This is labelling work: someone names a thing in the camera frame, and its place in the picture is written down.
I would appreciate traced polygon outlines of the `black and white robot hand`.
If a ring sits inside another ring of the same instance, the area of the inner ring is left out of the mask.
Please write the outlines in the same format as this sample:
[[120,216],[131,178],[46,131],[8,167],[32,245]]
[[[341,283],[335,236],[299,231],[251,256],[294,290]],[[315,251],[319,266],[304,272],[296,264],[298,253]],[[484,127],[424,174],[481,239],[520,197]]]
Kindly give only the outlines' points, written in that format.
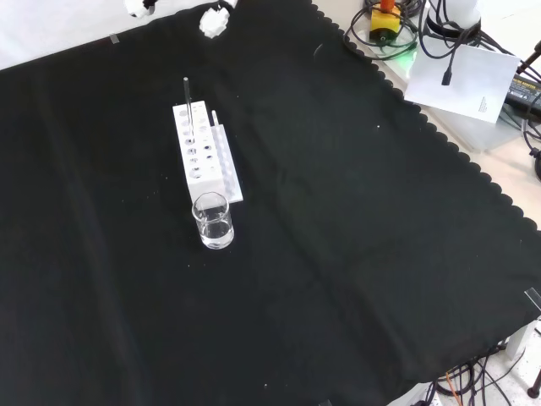
[[[199,30],[207,38],[213,39],[226,30],[230,15],[238,1],[202,1],[202,3],[215,4],[203,13],[199,22]],[[137,19],[153,15],[156,4],[157,1],[152,0],[124,1],[128,14]]]

